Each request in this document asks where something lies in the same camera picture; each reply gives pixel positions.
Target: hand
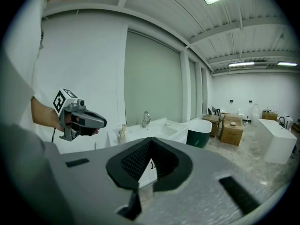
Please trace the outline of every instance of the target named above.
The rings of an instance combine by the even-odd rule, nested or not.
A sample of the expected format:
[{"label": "hand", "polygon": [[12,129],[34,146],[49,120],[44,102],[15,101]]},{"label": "hand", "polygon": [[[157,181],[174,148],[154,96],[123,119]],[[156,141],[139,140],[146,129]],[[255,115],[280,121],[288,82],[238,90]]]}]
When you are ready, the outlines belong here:
[{"label": "hand", "polygon": [[[57,116],[56,112],[54,110],[53,110],[53,112],[56,115],[56,119],[55,119],[56,121],[55,121],[54,127],[57,130],[59,130],[61,132],[64,132],[64,128],[60,125],[60,122],[59,122],[59,119],[58,119],[58,116]],[[71,122],[72,122],[72,120],[71,120],[71,114],[67,114],[65,116],[65,124],[70,124]],[[93,135],[98,134],[98,133],[99,133],[99,129],[95,129],[95,131],[93,132]]]}]

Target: sink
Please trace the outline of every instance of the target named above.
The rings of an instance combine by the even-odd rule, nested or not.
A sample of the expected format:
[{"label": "sink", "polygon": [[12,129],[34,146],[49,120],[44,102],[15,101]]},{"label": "sink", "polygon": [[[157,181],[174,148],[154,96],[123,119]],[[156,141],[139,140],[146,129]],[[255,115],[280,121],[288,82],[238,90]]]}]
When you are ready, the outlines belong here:
[{"label": "sink", "polygon": [[[147,127],[142,127],[140,124],[127,127],[125,140],[123,141],[123,143],[146,137],[164,138],[185,143],[187,133],[187,125],[170,121],[167,118],[162,118],[151,121]],[[115,133],[109,133],[109,140],[111,146],[120,144],[120,142],[117,141]]]}]

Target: ceiling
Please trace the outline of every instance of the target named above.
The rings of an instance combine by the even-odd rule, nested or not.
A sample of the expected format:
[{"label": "ceiling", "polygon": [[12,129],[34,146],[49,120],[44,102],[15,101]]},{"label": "ceiling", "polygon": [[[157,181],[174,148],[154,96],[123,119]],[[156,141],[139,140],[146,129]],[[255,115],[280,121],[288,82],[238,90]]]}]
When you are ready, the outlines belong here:
[{"label": "ceiling", "polygon": [[[53,0],[45,15],[99,8],[140,17],[172,33],[192,49],[211,73],[282,67],[279,61],[300,62],[300,46],[292,27],[274,0]],[[252,67],[229,68],[238,61],[256,61]]]}]

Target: floor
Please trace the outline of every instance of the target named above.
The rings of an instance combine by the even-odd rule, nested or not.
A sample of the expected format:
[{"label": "floor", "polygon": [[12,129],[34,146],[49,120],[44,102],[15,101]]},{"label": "floor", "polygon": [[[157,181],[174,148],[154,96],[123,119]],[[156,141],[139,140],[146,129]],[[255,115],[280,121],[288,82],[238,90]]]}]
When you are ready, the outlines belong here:
[{"label": "floor", "polygon": [[[300,133],[292,130],[292,133],[298,140],[296,143],[296,152],[291,155],[289,161],[284,165],[272,164],[266,163],[260,158],[260,149],[255,140],[256,127],[250,123],[245,125],[240,145],[235,146],[220,142],[221,124],[222,122],[220,123],[217,136],[209,139],[205,149],[224,156],[240,168],[249,172],[254,178],[267,186],[272,193],[275,193],[293,178],[300,161]],[[153,183],[139,189],[142,210],[145,210],[151,201]]]}]

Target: brown box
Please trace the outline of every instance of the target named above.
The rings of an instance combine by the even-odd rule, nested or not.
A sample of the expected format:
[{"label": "brown box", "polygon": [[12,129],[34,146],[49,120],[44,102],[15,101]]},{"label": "brown box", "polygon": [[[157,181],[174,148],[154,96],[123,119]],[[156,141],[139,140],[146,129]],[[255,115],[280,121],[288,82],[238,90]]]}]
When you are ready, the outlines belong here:
[{"label": "brown box", "polygon": [[263,112],[262,113],[262,119],[266,119],[266,120],[274,120],[277,121],[277,113],[273,113],[273,112]]},{"label": "brown box", "polygon": [[[236,123],[236,126],[230,125],[233,121]],[[239,145],[243,135],[242,126],[242,119],[240,116],[226,114],[222,124],[220,141],[223,143]]]},{"label": "brown box", "polygon": [[210,135],[215,137],[218,133],[220,117],[217,115],[205,115],[203,120],[210,121],[212,123]]}]

